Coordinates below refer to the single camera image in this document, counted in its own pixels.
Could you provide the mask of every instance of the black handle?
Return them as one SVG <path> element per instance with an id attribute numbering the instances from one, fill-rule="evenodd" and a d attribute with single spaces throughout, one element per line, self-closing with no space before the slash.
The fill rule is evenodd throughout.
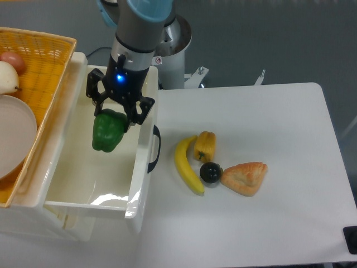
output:
<path id="1" fill-rule="evenodd" d="M 161 135 L 160 135 L 160 131 L 158 130 L 158 127 L 156 125 L 154 125 L 153 134 L 158 137 L 158 151 L 157 151 L 156 159 L 153 162 L 149 163 L 149 165 L 147 167 L 148 173 L 152 172 L 152 170 L 155 168 L 155 166 L 158 162 L 158 157 L 160 156 L 160 150 L 161 150 Z"/>

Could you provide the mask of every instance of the white plate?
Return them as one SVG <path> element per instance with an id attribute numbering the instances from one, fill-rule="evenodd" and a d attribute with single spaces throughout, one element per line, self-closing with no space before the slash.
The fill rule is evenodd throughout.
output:
<path id="1" fill-rule="evenodd" d="M 31 108 L 18 98 L 0 95 L 0 179 L 25 159 L 36 132 Z"/>

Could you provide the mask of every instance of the yellow basket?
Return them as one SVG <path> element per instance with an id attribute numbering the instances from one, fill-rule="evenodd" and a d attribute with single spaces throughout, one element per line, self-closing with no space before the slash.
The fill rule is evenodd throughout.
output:
<path id="1" fill-rule="evenodd" d="M 69 37 L 0 27 L 0 54 L 18 53 L 26 64 L 26 71 L 19 76 L 22 90 L 11 95 L 32 109 L 37 122 L 36 139 L 23 164 L 0 180 L 0 207 L 10 206 L 26 175 L 75 46 L 76 40 Z"/>

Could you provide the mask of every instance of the metal bracket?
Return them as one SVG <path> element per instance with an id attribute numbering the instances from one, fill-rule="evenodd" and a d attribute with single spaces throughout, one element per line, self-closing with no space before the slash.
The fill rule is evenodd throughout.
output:
<path id="1" fill-rule="evenodd" d="M 193 74 L 185 74 L 185 88 L 199 88 L 202 80 L 208 74 L 209 69 L 206 67 L 199 67 Z"/>

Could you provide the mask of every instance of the black object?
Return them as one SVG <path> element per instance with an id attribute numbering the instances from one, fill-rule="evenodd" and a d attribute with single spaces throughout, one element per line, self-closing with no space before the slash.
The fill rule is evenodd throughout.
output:
<path id="1" fill-rule="evenodd" d="M 348 226 L 344 228 L 344 235 L 348 251 L 351 254 L 357 254 L 357 226 Z"/>
<path id="2" fill-rule="evenodd" d="M 160 135 L 160 131 L 158 130 L 158 127 L 156 125 L 154 125 L 153 133 L 155 136 L 158 137 L 158 150 L 157 150 L 156 159 L 153 162 L 149 163 L 149 165 L 147 166 L 148 173 L 152 172 L 152 170 L 155 168 L 155 166 L 158 162 L 158 157 L 160 156 L 160 150 L 161 150 L 161 135 Z"/>
<path id="3" fill-rule="evenodd" d="M 92 98 L 95 104 L 94 116 L 100 113 L 103 102 L 107 98 L 121 104 L 128 118 L 124 130 L 127 132 L 130 125 L 141 125 L 144 122 L 155 100 L 144 97 L 141 92 L 148 69 L 127 70 L 123 67 L 125 61 L 125 55 L 120 55 L 117 63 L 110 57 L 105 75 L 97 68 L 92 70 L 87 77 L 86 96 Z M 105 89 L 102 93 L 98 92 L 99 81 L 102 81 Z M 141 113 L 137 111 L 137 102 L 139 102 Z"/>
<path id="4" fill-rule="evenodd" d="M 216 163 L 207 162 L 200 168 L 200 176 L 207 183 L 216 183 L 222 176 L 223 169 Z"/>

